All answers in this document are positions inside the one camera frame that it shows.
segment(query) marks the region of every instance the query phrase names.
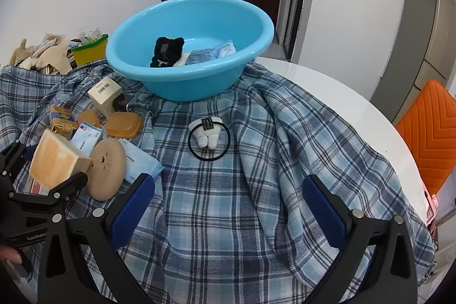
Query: beige round pad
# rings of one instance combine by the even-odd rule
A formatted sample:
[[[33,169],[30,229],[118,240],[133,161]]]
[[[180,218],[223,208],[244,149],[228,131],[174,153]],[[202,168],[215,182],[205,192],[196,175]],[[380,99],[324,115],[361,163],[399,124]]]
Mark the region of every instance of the beige round pad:
[[[107,138],[93,149],[92,167],[87,172],[87,191],[98,201],[113,197],[124,181],[127,157],[117,139]]]

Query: black plush toy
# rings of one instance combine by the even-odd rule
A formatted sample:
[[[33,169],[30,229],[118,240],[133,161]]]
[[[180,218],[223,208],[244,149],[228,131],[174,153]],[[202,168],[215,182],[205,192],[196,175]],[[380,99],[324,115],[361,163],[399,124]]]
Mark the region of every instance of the black plush toy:
[[[184,43],[184,38],[158,38],[150,67],[173,67],[181,59]]]

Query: light blue package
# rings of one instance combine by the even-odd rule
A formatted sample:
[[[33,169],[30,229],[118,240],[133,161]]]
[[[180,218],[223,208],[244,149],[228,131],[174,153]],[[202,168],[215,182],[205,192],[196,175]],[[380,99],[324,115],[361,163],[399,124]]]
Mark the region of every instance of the light blue package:
[[[101,129],[87,123],[81,123],[70,143],[79,148],[84,155],[90,156],[101,139]]]
[[[236,48],[234,47],[233,41],[229,40],[215,48],[192,51],[185,64],[199,64],[200,62],[216,60],[220,57],[225,57],[234,53],[236,53]]]
[[[161,173],[163,165],[156,158],[153,158],[126,139],[120,138],[119,142],[124,147],[127,155],[125,180],[128,183],[133,184],[142,173],[150,174],[154,179]]]

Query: round white table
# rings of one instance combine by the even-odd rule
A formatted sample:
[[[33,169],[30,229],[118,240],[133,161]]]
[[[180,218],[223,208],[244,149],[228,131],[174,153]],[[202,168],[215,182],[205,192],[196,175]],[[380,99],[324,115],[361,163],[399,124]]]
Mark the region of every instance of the round white table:
[[[369,101],[346,85],[318,71],[290,62],[258,57],[256,62],[291,80],[352,125],[358,134],[393,166],[402,189],[418,216],[426,223],[426,197],[423,183],[402,137]]]

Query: white box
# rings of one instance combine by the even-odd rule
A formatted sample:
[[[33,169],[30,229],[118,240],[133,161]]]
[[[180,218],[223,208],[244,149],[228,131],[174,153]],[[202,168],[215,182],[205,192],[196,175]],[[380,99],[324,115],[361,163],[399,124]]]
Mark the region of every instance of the white box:
[[[113,101],[122,94],[122,87],[105,77],[88,91],[93,105],[107,118],[114,112]]]

